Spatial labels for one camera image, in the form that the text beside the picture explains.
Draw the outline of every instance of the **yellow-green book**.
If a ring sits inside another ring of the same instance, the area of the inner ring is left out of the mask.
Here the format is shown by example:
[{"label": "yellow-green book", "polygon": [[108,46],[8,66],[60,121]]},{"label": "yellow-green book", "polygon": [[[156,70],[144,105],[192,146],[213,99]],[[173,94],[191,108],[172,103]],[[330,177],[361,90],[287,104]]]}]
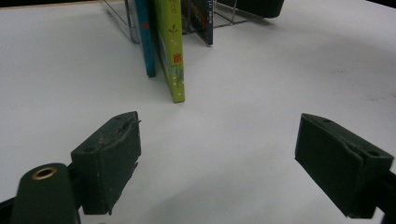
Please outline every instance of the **yellow-green book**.
[{"label": "yellow-green book", "polygon": [[174,103],[185,100],[180,0],[154,0],[161,59]]}]

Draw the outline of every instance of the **white table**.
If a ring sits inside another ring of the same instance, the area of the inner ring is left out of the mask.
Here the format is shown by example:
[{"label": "white table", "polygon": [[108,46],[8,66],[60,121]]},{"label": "white table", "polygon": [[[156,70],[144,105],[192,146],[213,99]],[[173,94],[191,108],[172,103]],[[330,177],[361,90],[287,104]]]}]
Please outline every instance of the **white table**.
[{"label": "white table", "polygon": [[277,19],[216,29],[213,48],[185,35],[175,105],[99,4],[0,9],[0,201],[136,110],[139,166],[113,216],[83,223],[379,223],[344,218],[294,148],[310,113],[396,156],[395,21],[363,0],[287,0]]}]

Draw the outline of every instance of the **table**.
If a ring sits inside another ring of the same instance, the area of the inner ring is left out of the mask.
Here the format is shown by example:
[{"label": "table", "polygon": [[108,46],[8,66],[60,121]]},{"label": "table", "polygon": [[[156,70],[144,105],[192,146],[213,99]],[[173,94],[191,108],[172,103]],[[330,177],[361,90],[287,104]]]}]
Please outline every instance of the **table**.
[{"label": "table", "polygon": [[136,110],[139,166],[113,215],[82,223],[379,223],[344,218],[294,148],[309,113],[396,155],[394,21],[366,1],[289,0],[277,19],[216,29],[212,48],[185,35],[175,105],[98,3],[0,9],[0,200]]}]

